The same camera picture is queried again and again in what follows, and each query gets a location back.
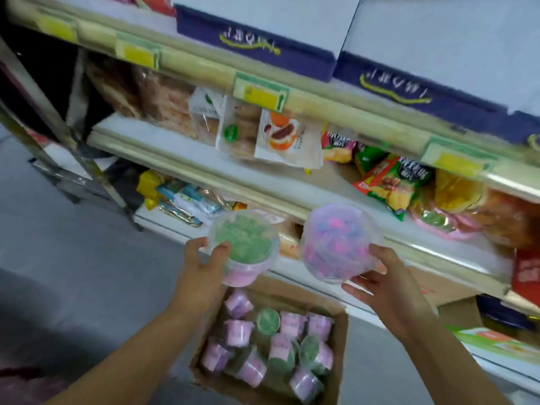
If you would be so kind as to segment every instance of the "gray floor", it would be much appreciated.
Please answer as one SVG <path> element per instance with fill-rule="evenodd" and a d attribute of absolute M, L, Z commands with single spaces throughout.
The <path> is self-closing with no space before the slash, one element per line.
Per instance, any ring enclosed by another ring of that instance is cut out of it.
<path fill-rule="evenodd" d="M 0 142 L 5 135 L 0 129 Z M 110 211 L 69 203 L 28 157 L 14 138 L 0 143 L 0 365 L 76 375 L 166 306 L 183 248 Z M 189 387 L 191 350 L 153 403 L 232 403 Z M 432 401 L 399 343 L 351 319 L 340 403 Z"/>

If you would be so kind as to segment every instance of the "yellow price label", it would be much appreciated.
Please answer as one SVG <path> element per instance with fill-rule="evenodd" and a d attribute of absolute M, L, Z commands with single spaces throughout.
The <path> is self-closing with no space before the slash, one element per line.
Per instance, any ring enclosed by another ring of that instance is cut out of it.
<path fill-rule="evenodd" d="M 420 162 L 458 175 L 476 179 L 490 170 L 498 156 L 449 139 L 433 137 Z"/>
<path fill-rule="evenodd" d="M 64 17 L 48 10 L 40 10 L 36 25 L 41 32 L 47 35 L 52 35 L 53 37 L 74 44 L 78 42 L 77 22 L 69 17 Z"/>
<path fill-rule="evenodd" d="M 131 34 L 117 33 L 116 56 L 143 67 L 161 68 L 161 47 Z"/>
<path fill-rule="evenodd" d="M 238 72 L 234 81 L 233 96 L 274 112 L 283 112 L 289 96 L 289 88 L 257 76 Z"/>

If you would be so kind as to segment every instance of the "right hand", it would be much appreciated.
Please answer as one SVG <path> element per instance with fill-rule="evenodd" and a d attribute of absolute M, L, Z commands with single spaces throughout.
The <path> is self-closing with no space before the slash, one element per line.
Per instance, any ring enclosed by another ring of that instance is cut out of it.
<path fill-rule="evenodd" d="M 394 250 L 371 244 L 369 252 L 386 266 L 387 274 L 370 271 L 350 279 L 371 294 L 349 284 L 341 287 L 373 308 L 388 331 L 402 343 L 415 339 L 436 318 L 435 313 Z"/>

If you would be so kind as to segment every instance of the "clear plastic container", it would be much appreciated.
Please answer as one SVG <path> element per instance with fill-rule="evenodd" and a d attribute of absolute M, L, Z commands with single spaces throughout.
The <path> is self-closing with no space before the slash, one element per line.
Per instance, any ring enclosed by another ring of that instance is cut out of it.
<path fill-rule="evenodd" d="M 231 211 L 214 220 L 208 245 L 213 250 L 224 241 L 231 244 L 223 280 L 226 286 L 249 286 L 274 265 L 279 255 L 278 231 L 253 211 Z"/>
<path fill-rule="evenodd" d="M 373 217 L 347 204 L 327 204 L 309 214 L 301 258 L 318 280 L 339 284 L 375 268 L 370 243 L 384 244 Z"/>

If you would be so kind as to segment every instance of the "left hand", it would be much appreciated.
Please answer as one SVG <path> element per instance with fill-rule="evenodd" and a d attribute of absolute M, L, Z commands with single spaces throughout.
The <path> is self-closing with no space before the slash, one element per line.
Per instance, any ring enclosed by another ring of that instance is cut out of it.
<path fill-rule="evenodd" d="M 200 316 L 208 311 L 221 295 L 224 266 L 231 252 L 227 242 L 214 248 L 204 264 L 199 249 L 206 247 L 206 237 L 193 238 L 186 243 L 184 266 L 178 276 L 176 289 L 168 311 Z"/>

